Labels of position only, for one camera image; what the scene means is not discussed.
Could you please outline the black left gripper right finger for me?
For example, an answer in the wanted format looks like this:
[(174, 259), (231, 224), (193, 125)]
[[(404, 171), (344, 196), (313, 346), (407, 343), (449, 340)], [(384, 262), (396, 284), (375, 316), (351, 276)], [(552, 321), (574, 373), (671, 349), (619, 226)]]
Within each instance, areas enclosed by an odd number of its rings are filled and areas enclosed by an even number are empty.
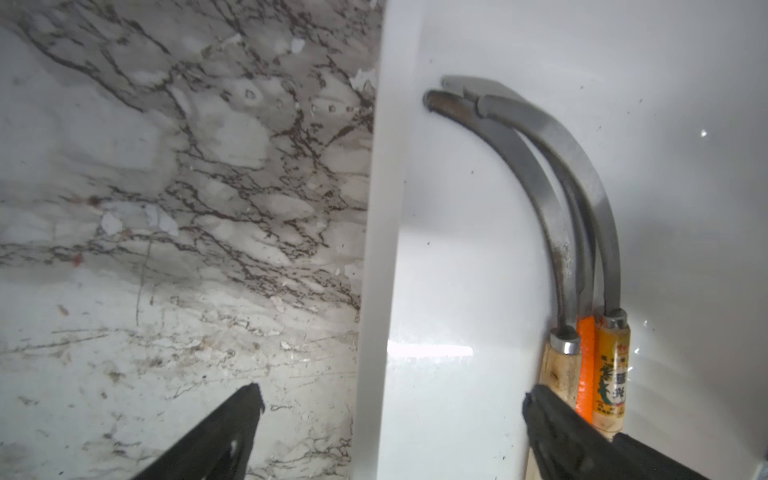
[(526, 394), (522, 415), (543, 479), (706, 479), (626, 434), (607, 439), (545, 385)]

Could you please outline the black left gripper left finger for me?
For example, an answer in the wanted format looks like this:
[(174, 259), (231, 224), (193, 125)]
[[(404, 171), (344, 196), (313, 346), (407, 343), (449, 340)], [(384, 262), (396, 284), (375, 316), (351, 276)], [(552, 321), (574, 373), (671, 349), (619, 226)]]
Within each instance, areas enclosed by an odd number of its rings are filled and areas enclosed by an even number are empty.
[(258, 384), (239, 388), (137, 479), (243, 479), (265, 411)]

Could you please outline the bare wooden handle sickle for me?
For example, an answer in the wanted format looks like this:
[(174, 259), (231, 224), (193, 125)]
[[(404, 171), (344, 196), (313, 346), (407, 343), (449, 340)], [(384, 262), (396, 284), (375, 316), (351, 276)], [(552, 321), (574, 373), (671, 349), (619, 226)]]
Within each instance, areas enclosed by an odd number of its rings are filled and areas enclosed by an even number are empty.
[(513, 128), (481, 118), (470, 100), (456, 94), (429, 90), (423, 102), (427, 110), (460, 124), (493, 148), (517, 177), (535, 210), (549, 249), (557, 300), (557, 323), (544, 347), (539, 382), (574, 408), (582, 356), (576, 330), (574, 235), (566, 221), (568, 210), (561, 206), (543, 167)]

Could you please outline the yellow label wooden sickle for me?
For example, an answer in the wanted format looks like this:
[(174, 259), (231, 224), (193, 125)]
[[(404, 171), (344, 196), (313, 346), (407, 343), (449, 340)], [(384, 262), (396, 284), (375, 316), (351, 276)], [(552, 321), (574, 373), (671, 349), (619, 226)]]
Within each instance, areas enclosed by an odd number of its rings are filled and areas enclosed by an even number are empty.
[(575, 182), (587, 206), (596, 240), (594, 317), (596, 321), (593, 425), (613, 438), (624, 424), (629, 368), (630, 328), (621, 308), (621, 263), (615, 219), (603, 183), (582, 146), (549, 113), (503, 84), (479, 77), (446, 75), (438, 89), (470, 100), (476, 113), (518, 133), (543, 167), (561, 206), (565, 193), (543, 155), (549, 153)]

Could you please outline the orange handle sickle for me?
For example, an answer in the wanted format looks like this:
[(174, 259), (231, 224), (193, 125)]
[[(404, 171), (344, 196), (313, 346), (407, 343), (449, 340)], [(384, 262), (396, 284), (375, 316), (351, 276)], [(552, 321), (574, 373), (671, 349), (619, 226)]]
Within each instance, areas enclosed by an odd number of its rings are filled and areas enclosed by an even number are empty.
[(575, 182), (567, 171), (549, 153), (544, 157), (553, 169), (561, 187), (571, 215), (575, 245), (575, 272), (578, 291), (577, 331), (581, 337), (582, 365), (578, 387), (576, 412), (589, 424), (593, 423), (593, 402), (595, 387), (596, 321), (594, 311), (594, 287), (596, 264), (596, 240), (586, 204), (581, 200)]

